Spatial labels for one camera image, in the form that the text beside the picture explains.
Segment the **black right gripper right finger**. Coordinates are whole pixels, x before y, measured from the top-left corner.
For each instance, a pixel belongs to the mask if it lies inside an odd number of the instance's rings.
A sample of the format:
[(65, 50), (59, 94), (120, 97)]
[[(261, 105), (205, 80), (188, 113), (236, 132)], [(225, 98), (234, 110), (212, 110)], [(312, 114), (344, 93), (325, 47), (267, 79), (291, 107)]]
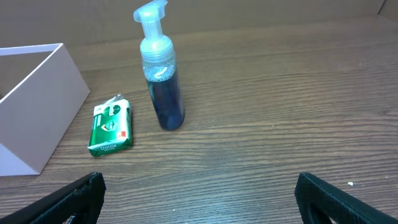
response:
[(304, 224), (397, 224), (396, 218), (309, 172), (299, 174), (295, 198)]

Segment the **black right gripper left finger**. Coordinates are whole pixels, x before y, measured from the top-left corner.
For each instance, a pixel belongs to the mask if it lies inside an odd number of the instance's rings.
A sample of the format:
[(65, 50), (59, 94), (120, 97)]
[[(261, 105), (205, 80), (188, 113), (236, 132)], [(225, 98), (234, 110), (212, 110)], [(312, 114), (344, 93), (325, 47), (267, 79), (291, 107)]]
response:
[(92, 172), (54, 193), (1, 218), (1, 224), (96, 224), (104, 204), (102, 173)]

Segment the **blue foam pump bottle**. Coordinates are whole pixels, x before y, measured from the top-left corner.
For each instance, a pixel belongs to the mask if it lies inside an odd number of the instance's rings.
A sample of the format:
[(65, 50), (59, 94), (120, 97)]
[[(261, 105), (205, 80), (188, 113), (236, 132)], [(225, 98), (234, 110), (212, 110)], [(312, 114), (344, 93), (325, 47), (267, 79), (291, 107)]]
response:
[(185, 107), (178, 80), (173, 42), (163, 34), (160, 20), (167, 0), (151, 1), (134, 11), (144, 39), (140, 44), (142, 70), (161, 128), (177, 129), (184, 121)]

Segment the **white cardboard box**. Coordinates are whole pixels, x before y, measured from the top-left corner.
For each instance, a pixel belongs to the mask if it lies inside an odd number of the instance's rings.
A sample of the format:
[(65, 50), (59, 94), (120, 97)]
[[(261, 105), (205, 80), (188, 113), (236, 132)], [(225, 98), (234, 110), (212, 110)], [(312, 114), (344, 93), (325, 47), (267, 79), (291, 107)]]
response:
[(1, 176), (39, 175), (90, 94), (64, 44), (1, 49)]

